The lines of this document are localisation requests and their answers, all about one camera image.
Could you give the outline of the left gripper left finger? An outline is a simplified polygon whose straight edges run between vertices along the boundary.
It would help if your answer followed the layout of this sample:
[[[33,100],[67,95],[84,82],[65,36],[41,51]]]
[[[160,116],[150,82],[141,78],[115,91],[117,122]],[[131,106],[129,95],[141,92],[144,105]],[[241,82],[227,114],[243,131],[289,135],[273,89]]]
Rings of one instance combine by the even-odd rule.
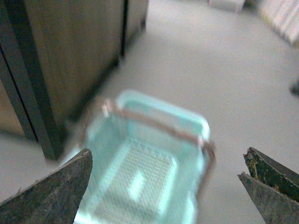
[[[0,222],[72,224],[92,167],[92,152],[83,149],[59,169],[1,202]]]

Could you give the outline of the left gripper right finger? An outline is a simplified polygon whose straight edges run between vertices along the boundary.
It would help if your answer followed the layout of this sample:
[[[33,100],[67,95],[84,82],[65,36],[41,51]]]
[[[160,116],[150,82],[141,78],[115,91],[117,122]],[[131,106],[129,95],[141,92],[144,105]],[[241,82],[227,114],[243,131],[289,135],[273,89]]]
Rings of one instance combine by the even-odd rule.
[[[267,224],[299,222],[299,174],[250,147],[239,180]]]

